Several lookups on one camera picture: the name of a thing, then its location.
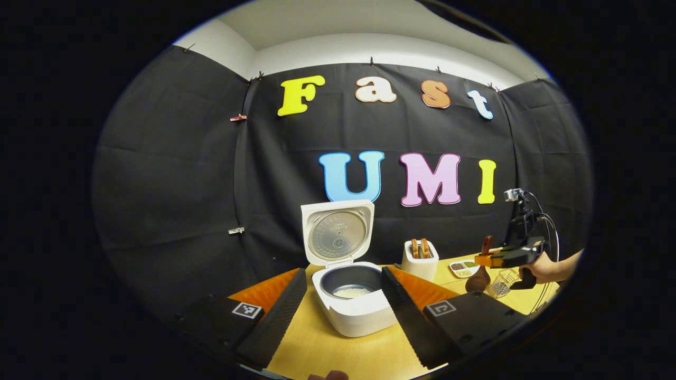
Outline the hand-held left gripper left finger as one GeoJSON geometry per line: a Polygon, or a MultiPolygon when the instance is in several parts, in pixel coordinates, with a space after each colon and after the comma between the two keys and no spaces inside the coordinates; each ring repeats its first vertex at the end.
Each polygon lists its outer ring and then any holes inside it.
{"type": "Polygon", "coordinates": [[[195,300],[174,315],[174,326],[213,358],[261,370],[275,355],[306,290],[306,270],[289,270],[232,295],[195,300]]]}

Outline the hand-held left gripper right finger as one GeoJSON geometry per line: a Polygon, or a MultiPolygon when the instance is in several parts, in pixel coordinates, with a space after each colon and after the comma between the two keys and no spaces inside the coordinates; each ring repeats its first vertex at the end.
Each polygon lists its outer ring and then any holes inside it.
{"type": "Polygon", "coordinates": [[[394,267],[382,269],[381,289],[429,369],[475,356],[529,320],[483,292],[459,294],[394,267]]]}

